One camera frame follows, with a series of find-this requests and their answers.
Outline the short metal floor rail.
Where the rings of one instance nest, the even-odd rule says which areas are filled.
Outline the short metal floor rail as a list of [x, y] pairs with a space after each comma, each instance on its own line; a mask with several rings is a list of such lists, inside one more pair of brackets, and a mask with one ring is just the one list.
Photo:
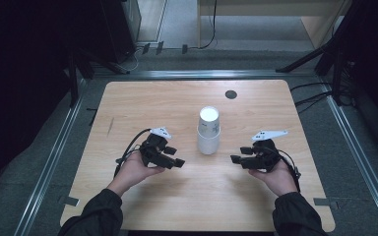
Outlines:
[[126, 74], [96, 72], [94, 79], [111, 81], [208, 81], [208, 80], [267, 80], [315, 77], [312, 70], [279, 73], [276, 70], [178, 70], [137, 71]]

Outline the plain white paper cup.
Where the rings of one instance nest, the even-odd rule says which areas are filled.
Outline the plain white paper cup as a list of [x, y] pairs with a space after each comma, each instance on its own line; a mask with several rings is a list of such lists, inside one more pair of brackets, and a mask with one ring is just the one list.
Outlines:
[[198, 150], [205, 155], [211, 155], [218, 151], [221, 141], [221, 131], [213, 134], [198, 132], [197, 146]]

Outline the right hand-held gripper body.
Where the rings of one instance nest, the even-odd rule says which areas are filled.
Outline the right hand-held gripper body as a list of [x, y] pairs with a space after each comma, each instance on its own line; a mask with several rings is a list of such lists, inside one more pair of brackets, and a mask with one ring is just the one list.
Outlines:
[[265, 169], [267, 172], [273, 170], [276, 164], [280, 161], [281, 156], [276, 148], [273, 138], [287, 135], [287, 130], [280, 131], [259, 131], [251, 140], [253, 141], [253, 152], [261, 161], [259, 169]]

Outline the black metal stand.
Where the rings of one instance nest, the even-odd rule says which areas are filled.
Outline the black metal stand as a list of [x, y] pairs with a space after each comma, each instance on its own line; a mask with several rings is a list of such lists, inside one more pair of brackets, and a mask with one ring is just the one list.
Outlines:
[[77, 72], [80, 72], [84, 77], [91, 79], [94, 75], [91, 62], [96, 62], [100, 66], [108, 69], [117, 75], [127, 75], [129, 70], [121, 69], [119, 66], [105, 61], [89, 51], [82, 48], [69, 48], [68, 49], [68, 76], [70, 81], [70, 106], [73, 107], [79, 100], [79, 87]]

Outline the long metal floor rail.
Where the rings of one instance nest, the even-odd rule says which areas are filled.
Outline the long metal floor rail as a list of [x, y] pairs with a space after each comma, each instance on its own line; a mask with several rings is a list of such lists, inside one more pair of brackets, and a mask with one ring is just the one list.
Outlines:
[[345, 137], [346, 143], [352, 153], [353, 159], [362, 175], [371, 197], [378, 208], [378, 176], [369, 162], [368, 155], [363, 150], [363, 144], [358, 139], [356, 132], [351, 126], [345, 110], [338, 106], [333, 97], [328, 98], [328, 104], [336, 121]]
[[14, 236], [28, 236], [33, 222], [36, 218], [38, 210], [42, 204], [44, 196], [47, 192], [50, 181], [60, 159], [61, 153], [65, 147], [67, 139], [71, 133], [76, 117], [78, 116], [80, 107], [83, 102], [83, 93], [88, 88], [89, 82], [86, 79], [80, 79], [79, 97], [75, 104], [69, 109], [62, 127], [57, 135], [51, 152], [42, 168], [39, 178], [31, 192], [28, 203], [23, 211], [22, 217], [17, 225]]

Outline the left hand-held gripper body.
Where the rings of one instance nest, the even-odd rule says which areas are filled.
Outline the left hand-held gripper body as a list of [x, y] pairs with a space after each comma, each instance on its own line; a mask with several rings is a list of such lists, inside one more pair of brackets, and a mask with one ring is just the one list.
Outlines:
[[145, 165], [149, 163], [157, 165], [158, 157], [161, 154], [169, 156], [169, 154], [165, 154], [163, 150], [168, 147], [167, 140], [170, 138], [171, 135], [167, 132], [165, 127], [150, 129], [149, 136], [139, 148]]

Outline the black tripod stand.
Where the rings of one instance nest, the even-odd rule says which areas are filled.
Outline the black tripod stand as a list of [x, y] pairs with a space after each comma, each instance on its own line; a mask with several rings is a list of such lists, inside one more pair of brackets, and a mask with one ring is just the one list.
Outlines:
[[351, 43], [355, 40], [353, 34], [357, 29], [358, 20], [363, 16], [364, 1], [365, 0], [352, 0], [337, 31], [325, 44], [293, 63], [276, 69], [276, 72], [290, 73], [303, 64], [320, 56], [320, 59], [314, 68], [314, 72], [317, 76], [326, 76], [329, 70], [334, 68], [331, 97], [338, 106], [341, 106], [342, 71], [346, 66], [347, 55], [351, 52]]

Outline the black computer tower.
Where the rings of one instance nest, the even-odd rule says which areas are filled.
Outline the black computer tower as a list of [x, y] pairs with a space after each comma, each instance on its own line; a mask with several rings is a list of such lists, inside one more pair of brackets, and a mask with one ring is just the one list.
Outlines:
[[110, 61], [120, 63], [136, 51], [142, 20], [138, 0], [100, 0], [100, 3], [112, 47]]

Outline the person's left hand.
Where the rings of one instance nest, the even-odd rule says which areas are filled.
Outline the person's left hand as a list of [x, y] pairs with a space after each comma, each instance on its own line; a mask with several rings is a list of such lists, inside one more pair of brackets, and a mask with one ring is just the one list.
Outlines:
[[147, 167], [142, 160], [142, 155], [138, 151], [134, 151], [122, 164], [107, 189], [122, 197], [131, 187], [163, 171], [162, 167]]

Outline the printed white paper cup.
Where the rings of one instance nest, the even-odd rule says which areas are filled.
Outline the printed white paper cup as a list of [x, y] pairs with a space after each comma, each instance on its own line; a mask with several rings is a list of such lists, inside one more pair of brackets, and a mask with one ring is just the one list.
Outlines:
[[198, 131], [205, 138], [213, 138], [220, 132], [220, 113], [213, 106], [203, 107], [199, 113]]

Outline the grey table bracket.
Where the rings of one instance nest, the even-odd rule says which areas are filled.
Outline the grey table bracket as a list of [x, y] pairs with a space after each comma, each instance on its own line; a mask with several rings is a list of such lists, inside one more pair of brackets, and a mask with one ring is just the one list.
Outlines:
[[327, 198], [314, 198], [314, 205], [319, 207], [329, 207], [330, 209], [340, 209], [340, 205], [337, 201]]
[[80, 202], [79, 199], [75, 199], [69, 196], [60, 196], [58, 199], [58, 203], [66, 206], [76, 207]]

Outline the light wooden desk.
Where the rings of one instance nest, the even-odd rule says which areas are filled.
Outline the light wooden desk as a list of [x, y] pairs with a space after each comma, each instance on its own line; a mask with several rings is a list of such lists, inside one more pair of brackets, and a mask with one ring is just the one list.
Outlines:
[[315, 48], [331, 35], [338, 18], [353, 0], [197, 0], [198, 43], [202, 16], [289, 16], [300, 17]]

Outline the person's right hand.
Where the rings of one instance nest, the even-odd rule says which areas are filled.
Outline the person's right hand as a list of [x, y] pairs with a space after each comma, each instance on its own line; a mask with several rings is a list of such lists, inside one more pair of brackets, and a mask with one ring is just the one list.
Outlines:
[[266, 186], [278, 197], [285, 194], [298, 192], [287, 165], [281, 160], [274, 166], [271, 172], [249, 170], [248, 173], [263, 181]]

